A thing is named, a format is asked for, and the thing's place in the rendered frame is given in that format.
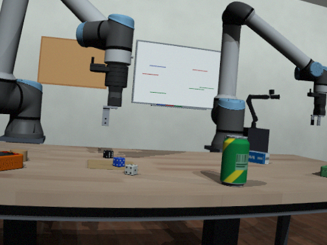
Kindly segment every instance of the red line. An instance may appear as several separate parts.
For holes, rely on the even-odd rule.
[[[193,69],[194,71],[201,71],[200,69]],[[203,72],[208,72],[208,71],[203,71]]]
[[[150,73],[142,73],[142,74],[159,76],[159,74],[150,74]]]

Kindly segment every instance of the can lid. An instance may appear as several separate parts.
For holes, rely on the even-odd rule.
[[[226,135],[225,138],[227,138],[227,137],[231,137],[234,139],[247,139],[247,137],[241,136],[241,135]]]

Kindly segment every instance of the orange object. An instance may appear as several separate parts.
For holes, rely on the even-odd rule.
[[[23,154],[0,152],[0,171],[23,168]]]

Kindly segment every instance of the green object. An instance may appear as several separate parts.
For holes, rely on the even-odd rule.
[[[321,166],[321,176],[327,177],[327,166]]]
[[[242,186],[247,182],[248,153],[247,137],[227,135],[223,143],[221,182],[225,185]]]

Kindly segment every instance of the table leg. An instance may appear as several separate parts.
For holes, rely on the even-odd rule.
[[[3,245],[35,245],[35,220],[3,220]]]
[[[205,220],[203,222],[202,245],[237,245],[239,218]]]
[[[291,215],[278,216],[274,245],[287,245]]]

